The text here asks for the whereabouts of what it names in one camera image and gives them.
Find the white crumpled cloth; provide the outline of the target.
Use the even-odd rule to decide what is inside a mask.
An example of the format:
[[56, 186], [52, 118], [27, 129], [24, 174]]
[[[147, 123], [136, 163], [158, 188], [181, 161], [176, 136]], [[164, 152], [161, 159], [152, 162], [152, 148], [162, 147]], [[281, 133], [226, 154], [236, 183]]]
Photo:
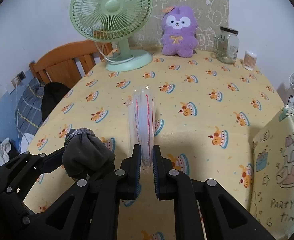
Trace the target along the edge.
[[26, 152], [33, 139], [34, 135], [32, 134], [23, 134], [19, 149], [15, 147], [14, 143], [10, 141], [9, 138], [6, 138], [2, 142], [0, 141], [0, 166], [9, 162], [19, 154]]

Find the yellow patterned tablecloth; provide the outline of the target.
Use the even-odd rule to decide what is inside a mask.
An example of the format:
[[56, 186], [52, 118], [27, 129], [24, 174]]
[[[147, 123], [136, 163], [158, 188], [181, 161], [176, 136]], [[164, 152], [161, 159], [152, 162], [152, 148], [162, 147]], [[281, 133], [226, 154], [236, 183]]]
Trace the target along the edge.
[[245, 208], [252, 187], [252, 140], [282, 101], [259, 69], [226, 65], [209, 52], [192, 58], [154, 52], [147, 66], [109, 72], [97, 64], [39, 128], [32, 154], [49, 154], [71, 129], [89, 128], [114, 152], [115, 166], [132, 153], [128, 113], [133, 91], [148, 87], [156, 107], [155, 144], [173, 167], [195, 180], [217, 180]]

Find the clear plastic zip bag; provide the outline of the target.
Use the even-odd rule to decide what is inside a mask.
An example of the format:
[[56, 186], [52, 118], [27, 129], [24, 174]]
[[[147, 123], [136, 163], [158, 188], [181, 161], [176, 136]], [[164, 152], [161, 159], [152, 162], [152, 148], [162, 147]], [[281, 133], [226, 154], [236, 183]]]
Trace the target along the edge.
[[140, 146], [140, 166], [146, 171], [153, 161], [155, 115], [155, 98], [150, 87], [135, 89], [128, 105], [129, 143], [131, 149], [136, 144]]

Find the blue plaid pillow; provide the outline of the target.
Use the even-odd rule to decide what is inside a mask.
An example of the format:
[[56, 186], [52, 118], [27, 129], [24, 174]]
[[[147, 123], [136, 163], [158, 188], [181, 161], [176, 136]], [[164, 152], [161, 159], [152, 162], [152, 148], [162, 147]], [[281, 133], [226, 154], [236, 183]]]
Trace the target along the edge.
[[28, 83], [16, 107], [16, 128], [21, 139], [24, 134], [35, 135], [43, 124], [41, 104], [45, 85], [35, 77]]

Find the grey drawstring pouch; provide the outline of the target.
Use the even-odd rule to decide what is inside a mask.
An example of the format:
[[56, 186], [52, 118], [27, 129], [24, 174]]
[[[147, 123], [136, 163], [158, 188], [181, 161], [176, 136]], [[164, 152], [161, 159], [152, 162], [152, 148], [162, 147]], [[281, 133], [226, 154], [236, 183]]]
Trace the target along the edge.
[[67, 175], [73, 179], [97, 178], [114, 163], [115, 154], [88, 128], [71, 129], [62, 156]]

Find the wall power outlet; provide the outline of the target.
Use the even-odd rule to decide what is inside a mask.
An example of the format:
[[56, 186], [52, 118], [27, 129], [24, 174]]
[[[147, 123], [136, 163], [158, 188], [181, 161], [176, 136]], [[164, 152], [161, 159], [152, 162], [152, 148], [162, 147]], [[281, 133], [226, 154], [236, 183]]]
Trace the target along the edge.
[[12, 85], [14, 88], [16, 88], [22, 80], [24, 80], [26, 77], [25, 73], [24, 72], [20, 72], [16, 77], [14, 77], [12, 79]]

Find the patterned paper storage box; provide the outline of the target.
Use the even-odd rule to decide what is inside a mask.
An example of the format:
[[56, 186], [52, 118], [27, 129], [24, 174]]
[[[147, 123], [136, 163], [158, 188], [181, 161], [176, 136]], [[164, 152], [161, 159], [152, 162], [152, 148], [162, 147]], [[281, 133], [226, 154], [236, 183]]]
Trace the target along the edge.
[[294, 232], [294, 108], [285, 106], [253, 139], [250, 213], [275, 239]]

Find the glass jar with lid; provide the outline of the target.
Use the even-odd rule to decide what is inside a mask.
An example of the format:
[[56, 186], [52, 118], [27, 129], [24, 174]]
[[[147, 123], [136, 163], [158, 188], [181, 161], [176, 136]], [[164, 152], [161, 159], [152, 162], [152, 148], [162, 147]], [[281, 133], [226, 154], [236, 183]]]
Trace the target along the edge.
[[213, 45], [215, 57], [225, 64], [234, 64], [239, 44], [238, 30], [220, 26], [220, 33], [215, 36]]

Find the wooden bed headboard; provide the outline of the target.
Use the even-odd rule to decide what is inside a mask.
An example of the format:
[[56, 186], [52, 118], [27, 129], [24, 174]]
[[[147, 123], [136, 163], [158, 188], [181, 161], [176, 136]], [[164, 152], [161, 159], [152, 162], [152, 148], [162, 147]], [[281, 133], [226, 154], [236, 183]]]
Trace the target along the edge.
[[94, 54], [109, 54], [112, 51], [110, 43], [94, 43], [91, 40], [68, 43], [59, 46], [41, 57], [37, 62], [29, 64], [34, 77], [41, 83], [58, 82], [72, 88], [82, 75], [76, 65], [79, 60], [82, 70], [88, 74], [96, 65]]

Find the black garment on chair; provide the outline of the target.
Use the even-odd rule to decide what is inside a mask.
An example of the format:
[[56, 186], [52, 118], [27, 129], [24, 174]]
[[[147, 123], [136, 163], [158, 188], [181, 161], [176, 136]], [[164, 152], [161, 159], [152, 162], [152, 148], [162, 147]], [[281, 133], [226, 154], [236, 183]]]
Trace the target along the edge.
[[41, 102], [43, 122], [69, 91], [70, 89], [66, 85], [59, 82], [50, 82], [44, 86], [44, 94]]

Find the patterned cardboard backboard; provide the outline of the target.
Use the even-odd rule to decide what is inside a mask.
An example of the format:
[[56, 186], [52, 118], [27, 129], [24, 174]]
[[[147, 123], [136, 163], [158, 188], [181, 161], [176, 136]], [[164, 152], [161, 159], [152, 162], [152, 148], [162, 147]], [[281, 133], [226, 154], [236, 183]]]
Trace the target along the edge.
[[220, 27], [228, 26], [229, 0], [153, 0], [153, 9], [148, 22], [129, 38], [130, 47], [161, 46], [162, 18], [170, 7], [181, 5], [193, 9], [198, 25], [197, 49], [212, 51], [214, 37], [220, 32]]

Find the green desk fan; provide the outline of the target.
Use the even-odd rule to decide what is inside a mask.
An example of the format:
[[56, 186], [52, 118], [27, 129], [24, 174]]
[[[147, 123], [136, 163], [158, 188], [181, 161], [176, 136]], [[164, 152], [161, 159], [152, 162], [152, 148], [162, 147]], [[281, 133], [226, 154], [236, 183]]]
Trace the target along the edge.
[[152, 61], [149, 52], [130, 49], [129, 38], [148, 21], [152, 0], [71, 0], [70, 19], [92, 40], [110, 72], [127, 72]]

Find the cotton swab container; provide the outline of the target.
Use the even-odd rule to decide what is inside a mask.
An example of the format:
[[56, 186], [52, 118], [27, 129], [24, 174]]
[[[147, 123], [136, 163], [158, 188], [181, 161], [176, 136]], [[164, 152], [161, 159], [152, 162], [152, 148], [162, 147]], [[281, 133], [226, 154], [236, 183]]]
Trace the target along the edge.
[[256, 65], [257, 55], [251, 51], [245, 51], [242, 65], [246, 70], [253, 71]]

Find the purple plush bunny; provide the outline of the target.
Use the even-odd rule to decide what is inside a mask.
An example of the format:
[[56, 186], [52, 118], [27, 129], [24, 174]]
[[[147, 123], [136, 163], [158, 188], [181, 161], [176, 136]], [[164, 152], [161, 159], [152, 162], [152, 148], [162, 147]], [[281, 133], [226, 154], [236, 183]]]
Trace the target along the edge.
[[179, 6], [166, 12], [162, 19], [162, 54], [192, 57], [199, 44], [196, 38], [196, 29], [197, 20], [191, 7]]

